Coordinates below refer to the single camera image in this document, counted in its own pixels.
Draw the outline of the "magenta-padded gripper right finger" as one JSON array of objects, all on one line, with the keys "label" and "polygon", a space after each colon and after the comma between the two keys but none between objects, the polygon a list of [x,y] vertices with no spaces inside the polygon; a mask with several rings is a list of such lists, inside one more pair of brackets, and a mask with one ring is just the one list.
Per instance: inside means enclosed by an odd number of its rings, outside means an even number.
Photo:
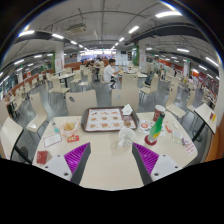
[{"label": "magenta-padded gripper right finger", "polygon": [[168,155],[159,155],[137,143],[132,144],[132,154],[136,160],[144,185],[182,169],[182,167]]}]

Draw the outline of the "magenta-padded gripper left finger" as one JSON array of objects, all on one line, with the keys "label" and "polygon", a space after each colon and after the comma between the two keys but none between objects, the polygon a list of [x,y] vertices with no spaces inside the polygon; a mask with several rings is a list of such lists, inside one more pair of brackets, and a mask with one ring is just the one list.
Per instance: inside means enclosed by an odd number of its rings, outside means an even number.
[{"label": "magenta-padded gripper left finger", "polygon": [[90,153],[90,144],[83,144],[65,155],[52,157],[43,169],[79,185]]}]

